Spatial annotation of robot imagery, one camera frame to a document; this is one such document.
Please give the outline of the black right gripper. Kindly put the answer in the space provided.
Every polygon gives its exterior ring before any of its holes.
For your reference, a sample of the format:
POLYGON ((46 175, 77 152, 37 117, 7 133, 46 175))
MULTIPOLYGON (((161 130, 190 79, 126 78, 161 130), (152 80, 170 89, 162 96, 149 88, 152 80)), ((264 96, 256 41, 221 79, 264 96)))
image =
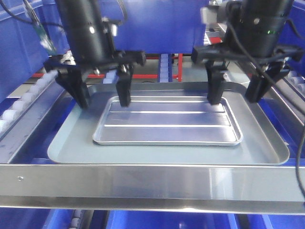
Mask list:
MULTIPOLYGON (((225 44, 212 44, 193 47, 192 62, 199 64, 208 61, 205 64, 208 78, 207 100, 211 105, 217 105, 220 103, 224 92, 224 73, 227 71, 224 61, 250 62, 249 57, 251 56, 259 65, 269 64, 265 72, 276 83, 290 72, 290 68, 283 64, 282 61, 287 58, 299 61, 303 55, 304 49, 296 45, 279 44, 270 56, 254 57, 247 51, 236 52, 225 44), (215 61, 223 62, 221 64, 215 64, 215 61)), ((249 102, 257 103, 271 86, 271 83, 267 79, 258 74, 253 74, 245 97, 249 102)))

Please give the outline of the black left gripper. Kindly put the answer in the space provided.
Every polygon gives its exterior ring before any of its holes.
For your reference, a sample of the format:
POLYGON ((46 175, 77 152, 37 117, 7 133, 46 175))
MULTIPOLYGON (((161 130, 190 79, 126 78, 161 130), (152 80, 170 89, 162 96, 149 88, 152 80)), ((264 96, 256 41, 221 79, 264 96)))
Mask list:
POLYGON ((88 108, 90 104, 89 90, 82 77, 87 77, 95 69, 102 73, 118 69, 117 94, 121 107, 128 107, 131 103, 134 63, 141 66, 145 65, 146 56, 144 51, 115 50, 109 58, 99 62, 92 60, 77 62, 73 57, 51 56, 44 62, 44 68, 47 72, 58 71, 58 76, 55 78, 56 83, 63 87, 82 109, 88 108))

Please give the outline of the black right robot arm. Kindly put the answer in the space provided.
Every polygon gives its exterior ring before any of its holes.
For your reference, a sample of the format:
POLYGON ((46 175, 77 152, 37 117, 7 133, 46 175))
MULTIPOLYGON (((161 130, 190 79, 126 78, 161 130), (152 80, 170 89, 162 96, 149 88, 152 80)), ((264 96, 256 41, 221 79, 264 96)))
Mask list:
POLYGON ((291 0, 230 0, 217 11, 217 22, 226 22, 223 42, 194 46, 191 59, 204 62, 208 76, 207 99, 219 104, 225 89, 225 62, 252 64, 252 75, 246 89, 246 99, 258 102, 264 94, 290 72, 286 59, 301 60, 305 51, 296 45, 279 44, 286 23, 295 29, 288 18, 291 0))

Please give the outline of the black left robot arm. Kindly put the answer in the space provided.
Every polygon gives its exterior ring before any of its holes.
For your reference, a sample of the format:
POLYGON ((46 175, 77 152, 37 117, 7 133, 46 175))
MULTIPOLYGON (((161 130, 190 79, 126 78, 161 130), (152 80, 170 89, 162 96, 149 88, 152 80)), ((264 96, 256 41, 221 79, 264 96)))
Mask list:
POLYGON ((75 63, 61 63, 59 57, 52 56, 45 62, 46 70, 58 71, 56 83, 81 108, 87 108, 90 102, 89 90, 84 81, 90 71, 98 69, 107 73, 116 70, 116 91, 120 105, 128 107, 131 103, 133 65, 143 66, 146 62, 145 53, 115 49, 112 27, 123 22, 102 17, 97 1, 57 0, 55 3, 75 63))

